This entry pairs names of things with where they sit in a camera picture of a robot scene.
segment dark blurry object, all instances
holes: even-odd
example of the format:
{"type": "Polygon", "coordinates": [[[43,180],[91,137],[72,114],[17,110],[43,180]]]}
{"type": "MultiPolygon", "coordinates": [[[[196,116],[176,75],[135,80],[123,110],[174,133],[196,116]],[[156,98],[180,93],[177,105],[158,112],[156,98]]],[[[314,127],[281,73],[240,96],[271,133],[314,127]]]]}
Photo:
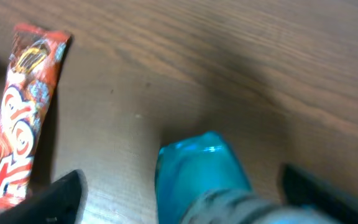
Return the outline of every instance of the dark blurry object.
{"type": "Polygon", "coordinates": [[[45,191],[0,214],[0,223],[72,224],[82,195],[80,172],[74,170],[45,191]]]}
{"type": "Polygon", "coordinates": [[[287,164],[282,187],[287,202],[296,206],[311,206],[343,223],[358,223],[358,199],[307,173],[287,164]]]}

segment brown wooden surface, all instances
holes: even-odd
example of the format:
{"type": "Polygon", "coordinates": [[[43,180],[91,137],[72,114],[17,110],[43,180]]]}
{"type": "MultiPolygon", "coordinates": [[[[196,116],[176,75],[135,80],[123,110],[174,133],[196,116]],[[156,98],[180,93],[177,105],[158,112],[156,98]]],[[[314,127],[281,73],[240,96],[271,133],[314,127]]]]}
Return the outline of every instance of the brown wooden surface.
{"type": "Polygon", "coordinates": [[[264,197],[284,161],[358,196],[358,0],[0,0],[0,102],[20,21],[75,36],[35,178],[82,169],[83,223],[155,223],[161,143],[210,129],[264,197]]]}

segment brand logo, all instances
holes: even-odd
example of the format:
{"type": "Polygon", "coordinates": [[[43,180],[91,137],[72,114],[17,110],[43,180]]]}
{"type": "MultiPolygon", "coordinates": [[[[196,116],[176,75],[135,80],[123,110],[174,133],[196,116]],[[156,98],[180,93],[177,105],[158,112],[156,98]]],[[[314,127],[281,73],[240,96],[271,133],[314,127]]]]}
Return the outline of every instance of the brand logo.
{"type": "Polygon", "coordinates": [[[19,90],[10,86],[2,98],[1,123],[13,153],[0,162],[0,197],[8,184],[24,184],[30,175],[33,157],[28,157],[34,146],[34,133],[25,120],[35,113],[31,101],[25,101],[19,90]]]}

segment snack package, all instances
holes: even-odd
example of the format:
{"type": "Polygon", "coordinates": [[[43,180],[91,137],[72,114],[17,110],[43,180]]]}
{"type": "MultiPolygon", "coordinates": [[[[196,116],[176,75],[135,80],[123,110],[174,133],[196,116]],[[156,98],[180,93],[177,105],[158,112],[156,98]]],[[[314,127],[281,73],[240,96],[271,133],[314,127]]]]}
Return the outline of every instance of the snack package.
{"type": "Polygon", "coordinates": [[[25,199],[42,123],[70,35],[18,24],[0,110],[0,208],[25,199]]]}

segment teal object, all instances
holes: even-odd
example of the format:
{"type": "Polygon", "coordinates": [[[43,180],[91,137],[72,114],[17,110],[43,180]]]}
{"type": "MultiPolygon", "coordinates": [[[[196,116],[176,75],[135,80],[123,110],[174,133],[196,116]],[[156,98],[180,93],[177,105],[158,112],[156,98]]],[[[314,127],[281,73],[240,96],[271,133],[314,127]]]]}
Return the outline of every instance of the teal object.
{"type": "Polygon", "coordinates": [[[239,161],[218,133],[207,132],[161,148],[155,171],[159,223],[179,223],[199,196],[219,189],[252,190],[239,161]]]}

